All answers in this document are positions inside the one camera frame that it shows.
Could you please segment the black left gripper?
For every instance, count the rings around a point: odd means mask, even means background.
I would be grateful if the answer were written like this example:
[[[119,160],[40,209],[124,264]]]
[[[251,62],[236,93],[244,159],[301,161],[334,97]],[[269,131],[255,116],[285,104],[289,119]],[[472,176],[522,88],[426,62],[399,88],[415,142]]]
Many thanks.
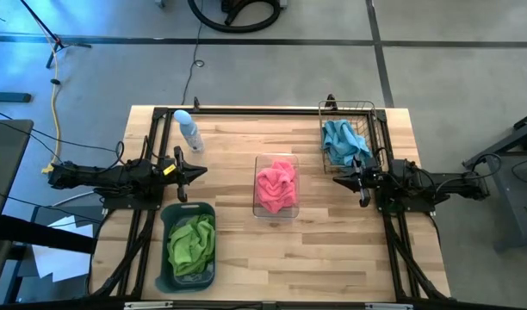
[[[173,151],[174,155],[172,158],[165,156],[159,164],[161,168],[160,183],[162,186],[175,184],[177,186],[177,199],[180,202],[187,202],[188,196],[185,186],[204,175],[208,171],[208,168],[188,163],[185,164],[183,151],[180,146],[175,146]]]

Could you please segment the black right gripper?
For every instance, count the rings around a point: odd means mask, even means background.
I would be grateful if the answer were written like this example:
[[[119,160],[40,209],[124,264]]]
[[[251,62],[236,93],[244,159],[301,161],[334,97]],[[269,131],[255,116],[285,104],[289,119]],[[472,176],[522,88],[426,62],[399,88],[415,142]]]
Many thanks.
[[[370,190],[377,189],[381,182],[381,162],[377,158],[357,159],[354,170],[335,176],[333,181],[360,195],[359,205],[370,204]]]

